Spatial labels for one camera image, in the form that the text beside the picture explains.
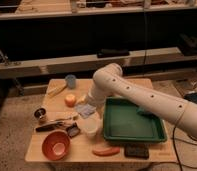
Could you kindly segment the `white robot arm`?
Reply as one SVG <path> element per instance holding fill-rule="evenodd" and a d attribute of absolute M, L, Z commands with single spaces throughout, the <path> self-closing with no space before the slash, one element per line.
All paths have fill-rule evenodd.
<path fill-rule="evenodd" d="M 131 83 L 122 74 L 121 66 L 116 63 L 98 69 L 86 101 L 98 107 L 109 95 L 120 95 L 197 139 L 197 104 Z"/>

